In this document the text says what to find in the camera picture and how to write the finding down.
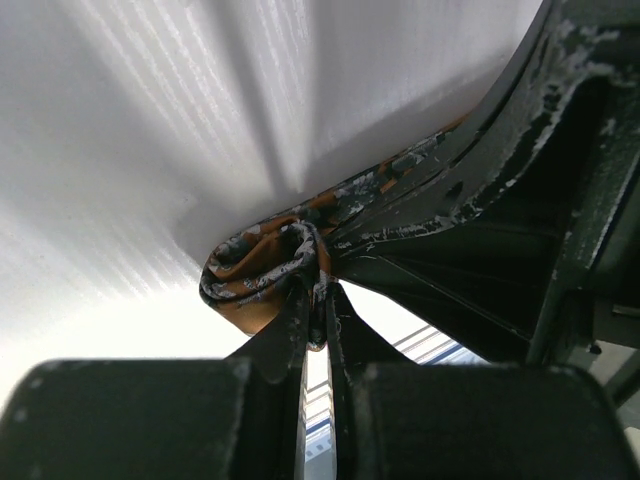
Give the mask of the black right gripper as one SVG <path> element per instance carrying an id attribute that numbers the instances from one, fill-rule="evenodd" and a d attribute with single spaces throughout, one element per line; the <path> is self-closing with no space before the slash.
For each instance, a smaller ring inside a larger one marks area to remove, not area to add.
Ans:
<path id="1" fill-rule="evenodd" d="M 486 96 L 410 174 L 332 234 L 336 250 L 436 234 L 482 214 L 540 156 L 588 83 L 586 165 L 568 212 L 527 361 L 587 369 L 600 342 L 629 347 L 605 388 L 639 389 L 639 5 L 545 1 Z"/>

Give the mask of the orange grey patterned tie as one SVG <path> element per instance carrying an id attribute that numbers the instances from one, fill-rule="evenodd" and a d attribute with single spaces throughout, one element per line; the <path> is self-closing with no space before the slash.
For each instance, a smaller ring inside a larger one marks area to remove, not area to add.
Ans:
<path id="1" fill-rule="evenodd" d="M 322 349 L 326 343 L 325 302 L 329 286 L 338 279 L 332 261 L 356 248 L 355 243 L 335 240 L 334 235 L 372 212 L 374 202 L 394 191 L 459 124 L 454 121 L 217 245 L 199 280 L 202 301 L 245 335 L 254 336 L 276 318 L 294 283 L 301 282 L 309 294 L 308 346 Z"/>

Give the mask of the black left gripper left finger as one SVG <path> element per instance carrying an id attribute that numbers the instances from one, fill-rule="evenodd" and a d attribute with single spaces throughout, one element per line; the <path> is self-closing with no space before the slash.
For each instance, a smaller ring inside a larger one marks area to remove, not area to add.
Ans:
<path id="1" fill-rule="evenodd" d="M 300 479 L 310 318 L 296 287 L 222 360 L 51 360 L 1 418 L 5 479 Z"/>

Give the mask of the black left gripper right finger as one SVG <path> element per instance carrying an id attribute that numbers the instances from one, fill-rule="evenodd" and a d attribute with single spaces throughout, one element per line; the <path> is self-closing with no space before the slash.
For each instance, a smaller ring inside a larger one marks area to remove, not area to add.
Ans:
<path id="1" fill-rule="evenodd" d="M 419 365 L 326 298 L 340 479 L 626 479 L 630 447 L 586 372 Z"/>

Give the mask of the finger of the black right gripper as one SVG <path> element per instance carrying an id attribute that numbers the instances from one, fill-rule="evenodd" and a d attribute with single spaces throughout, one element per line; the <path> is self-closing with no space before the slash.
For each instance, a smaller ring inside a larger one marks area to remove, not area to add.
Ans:
<path id="1" fill-rule="evenodd" d="M 490 362 L 565 354 L 549 289 L 566 214 L 483 214 L 433 233 L 339 242 L 334 267 Z"/>

